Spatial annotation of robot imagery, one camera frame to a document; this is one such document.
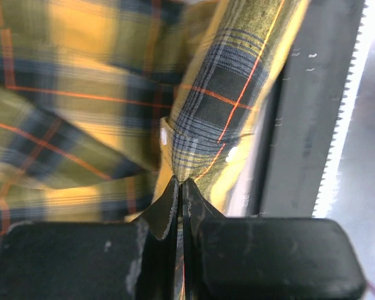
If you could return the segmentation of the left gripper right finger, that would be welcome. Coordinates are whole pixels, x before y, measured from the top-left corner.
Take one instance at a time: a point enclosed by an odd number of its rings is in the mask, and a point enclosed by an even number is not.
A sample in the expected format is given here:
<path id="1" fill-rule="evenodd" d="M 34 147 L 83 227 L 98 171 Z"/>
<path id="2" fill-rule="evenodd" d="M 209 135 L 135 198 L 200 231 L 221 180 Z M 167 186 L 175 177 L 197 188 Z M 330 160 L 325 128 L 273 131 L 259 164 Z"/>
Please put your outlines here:
<path id="1" fill-rule="evenodd" d="M 311 217 L 226 217 L 181 186 L 186 299 L 361 299 L 366 278 L 343 228 Z"/>

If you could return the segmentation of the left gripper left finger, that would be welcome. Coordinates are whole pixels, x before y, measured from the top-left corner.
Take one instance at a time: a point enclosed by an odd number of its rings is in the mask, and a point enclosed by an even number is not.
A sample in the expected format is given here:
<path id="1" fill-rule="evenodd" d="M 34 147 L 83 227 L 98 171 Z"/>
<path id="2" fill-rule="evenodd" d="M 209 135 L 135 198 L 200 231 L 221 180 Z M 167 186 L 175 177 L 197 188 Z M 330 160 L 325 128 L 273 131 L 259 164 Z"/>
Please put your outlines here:
<path id="1" fill-rule="evenodd" d="M 175 179 L 132 222 L 20 222 L 0 239 L 0 299 L 172 299 Z"/>

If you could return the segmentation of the yellow plaid long sleeve shirt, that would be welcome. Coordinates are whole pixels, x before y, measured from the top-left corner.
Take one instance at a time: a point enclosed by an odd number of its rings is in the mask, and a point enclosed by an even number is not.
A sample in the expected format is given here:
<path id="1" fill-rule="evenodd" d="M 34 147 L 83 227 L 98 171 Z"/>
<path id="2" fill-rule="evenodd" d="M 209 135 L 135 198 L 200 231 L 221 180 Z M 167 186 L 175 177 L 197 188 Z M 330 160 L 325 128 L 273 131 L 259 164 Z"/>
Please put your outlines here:
<path id="1" fill-rule="evenodd" d="M 225 212 L 307 1 L 0 1 L 0 236 L 121 221 L 168 181 Z"/>

